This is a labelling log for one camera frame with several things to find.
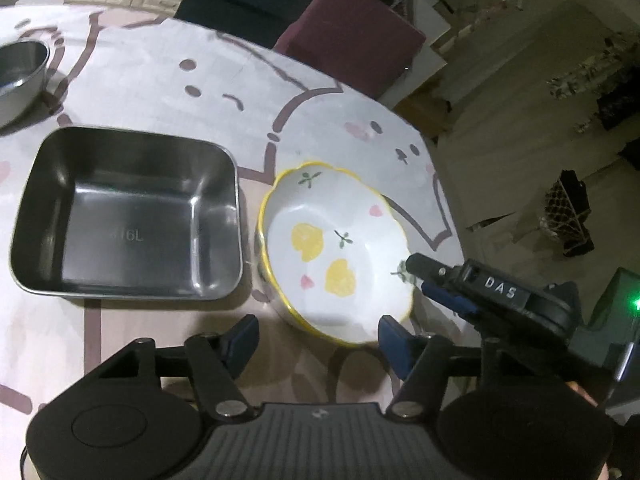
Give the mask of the yellow rim floral bowl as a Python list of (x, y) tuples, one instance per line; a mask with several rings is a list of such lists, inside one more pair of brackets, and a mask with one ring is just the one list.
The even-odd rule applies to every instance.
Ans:
[(386, 199), (324, 162), (281, 172), (257, 216), (258, 269), (292, 325), (347, 347), (375, 344), (413, 307), (409, 243)]

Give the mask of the large rectangular steel container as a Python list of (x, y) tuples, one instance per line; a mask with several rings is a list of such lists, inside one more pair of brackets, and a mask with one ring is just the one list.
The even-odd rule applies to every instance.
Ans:
[(59, 128), (26, 181), (10, 267), (39, 295), (227, 297), (243, 274), (238, 166), (203, 140)]

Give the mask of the maroon chair cushion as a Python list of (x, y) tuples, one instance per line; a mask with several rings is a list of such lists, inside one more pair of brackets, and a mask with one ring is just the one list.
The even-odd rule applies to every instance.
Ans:
[(312, 0), (273, 50), (377, 99), (425, 41), (380, 0)]

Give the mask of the bear pattern tablecloth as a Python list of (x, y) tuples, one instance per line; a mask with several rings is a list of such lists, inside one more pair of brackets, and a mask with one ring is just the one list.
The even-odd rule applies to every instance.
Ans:
[(224, 32), (124, 9), (14, 6), (3, 42), (49, 49), (32, 112), (1, 133), (1, 422), (24, 424), (138, 337), (162, 346), (260, 324), (252, 403), (378, 401), (371, 346), (301, 330), (262, 276), (257, 220), (285, 172), (330, 167), (378, 194), (406, 246), (461, 245), (432, 151), (390, 110)]

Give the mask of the round steel bowl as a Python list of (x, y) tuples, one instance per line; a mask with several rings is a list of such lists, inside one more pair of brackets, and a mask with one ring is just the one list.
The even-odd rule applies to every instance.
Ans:
[(0, 50), (0, 125), (11, 125), (40, 95), (46, 84), (49, 47), (25, 39), (4, 44)]

